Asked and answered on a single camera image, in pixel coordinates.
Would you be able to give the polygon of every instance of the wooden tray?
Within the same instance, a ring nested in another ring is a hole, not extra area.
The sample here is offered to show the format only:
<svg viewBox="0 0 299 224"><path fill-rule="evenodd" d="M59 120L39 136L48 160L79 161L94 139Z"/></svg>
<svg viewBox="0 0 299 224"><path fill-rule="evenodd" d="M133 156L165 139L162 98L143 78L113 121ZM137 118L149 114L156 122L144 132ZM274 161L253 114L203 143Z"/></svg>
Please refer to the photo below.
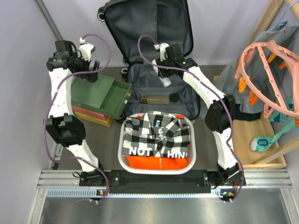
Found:
<svg viewBox="0 0 299 224"><path fill-rule="evenodd" d="M265 152L252 151L250 149L250 142L252 139L259 136L274 136L271 123L268 119L265 119L263 115L261 115L259 120L254 121L234 120L234 150L238 158L241 160L244 168L278 169L286 167L286 162L283 155L269 163L254 164L256 160L266 154L271 153L273 150L279 147L278 142L276 142Z"/></svg>

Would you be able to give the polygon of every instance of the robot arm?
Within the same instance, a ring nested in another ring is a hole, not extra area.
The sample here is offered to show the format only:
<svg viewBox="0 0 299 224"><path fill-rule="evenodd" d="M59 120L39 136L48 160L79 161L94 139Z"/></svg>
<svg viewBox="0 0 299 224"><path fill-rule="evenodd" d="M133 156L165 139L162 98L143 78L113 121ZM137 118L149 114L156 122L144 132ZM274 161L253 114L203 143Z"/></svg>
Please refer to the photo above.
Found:
<svg viewBox="0 0 299 224"><path fill-rule="evenodd" d="M160 58L154 60L153 63L167 67L177 67L185 70L189 70L196 77L188 72L178 70L158 69L155 67L155 71L160 77L163 85L166 87L171 84L168 77L171 75L179 75L182 79L188 83L203 99L208 112L205 117L205 122L208 128L213 132L216 146L218 150L218 170L221 173L223 182L233 177L239 172L239 165L232 155L230 148L227 145L227 140L231 133L229 120L227 114L219 102L218 97L210 90L216 92L225 102L227 108L230 110L231 117L233 119L235 111L235 99L233 96L226 96L223 92L218 90L201 72L199 66L193 59L185 59L182 54L179 45L175 44L169 46L166 43L155 44L155 49L160 51Z"/></svg>
<svg viewBox="0 0 299 224"><path fill-rule="evenodd" d="M57 91L60 82L68 75L77 71L88 71L91 55L95 47L80 39L79 53L73 52L72 43L69 41L56 41L56 53L49 58L47 67L51 78L52 99ZM93 70L98 69L100 63L95 61ZM95 82L98 79L97 73L92 75L79 75L87 81ZM98 159L92 154L85 140L85 127L72 112L71 108L71 84L75 77L66 79L59 88L56 100L51 107L46 122L46 130L57 144L61 144L70 150L76 157L83 158L96 167L99 167ZM94 168L79 160L82 170L85 172L94 171Z"/></svg>

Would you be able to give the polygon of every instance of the green drawer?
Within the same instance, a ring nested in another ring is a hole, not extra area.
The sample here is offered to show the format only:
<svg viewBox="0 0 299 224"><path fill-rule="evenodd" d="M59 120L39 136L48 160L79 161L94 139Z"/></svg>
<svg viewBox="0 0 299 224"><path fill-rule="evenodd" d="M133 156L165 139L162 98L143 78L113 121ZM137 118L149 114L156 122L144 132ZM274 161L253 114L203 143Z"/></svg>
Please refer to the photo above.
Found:
<svg viewBox="0 0 299 224"><path fill-rule="evenodd" d="M99 75L90 83L77 78L71 86L71 104L118 119L132 92L131 84Z"/></svg>

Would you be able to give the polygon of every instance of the checkered shirt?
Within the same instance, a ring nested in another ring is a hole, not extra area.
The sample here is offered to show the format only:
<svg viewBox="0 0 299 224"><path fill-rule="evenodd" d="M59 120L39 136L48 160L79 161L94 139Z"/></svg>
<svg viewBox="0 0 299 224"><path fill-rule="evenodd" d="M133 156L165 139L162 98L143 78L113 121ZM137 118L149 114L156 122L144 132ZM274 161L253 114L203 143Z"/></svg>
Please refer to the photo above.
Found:
<svg viewBox="0 0 299 224"><path fill-rule="evenodd" d="M128 117L124 127L122 155L187 157L190 127L184 119L150 111L141 118Z"/></svg>

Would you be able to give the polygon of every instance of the teal sock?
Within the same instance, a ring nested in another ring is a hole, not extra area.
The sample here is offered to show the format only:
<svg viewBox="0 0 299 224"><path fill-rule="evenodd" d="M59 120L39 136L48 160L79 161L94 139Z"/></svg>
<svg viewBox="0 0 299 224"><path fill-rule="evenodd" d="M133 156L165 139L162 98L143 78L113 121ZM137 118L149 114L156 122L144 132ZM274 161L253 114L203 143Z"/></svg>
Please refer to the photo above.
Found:
<svg viewBox="0 0 299 224"><path fill-rule="evenodd" d="M250 143L250 148L255 152L264 152L271 145L273 145L284 133L289 132L296 128L295 119L293 118L289 123L287 123L280 132L278 132L273 137L257 137L254 138Z"/></svg>
<svg viewBox="0 0 299 224"><path fill-rule="evenodd" d="M293 94L291 94L286 100L285 100L285 105L288 108L288 110L291 110L294 107L293 103ZM289 116L285 115L279 111L273 111L273 113L269 117L270 122L280 122L281 124L286 123L288 120Z"/></svg>

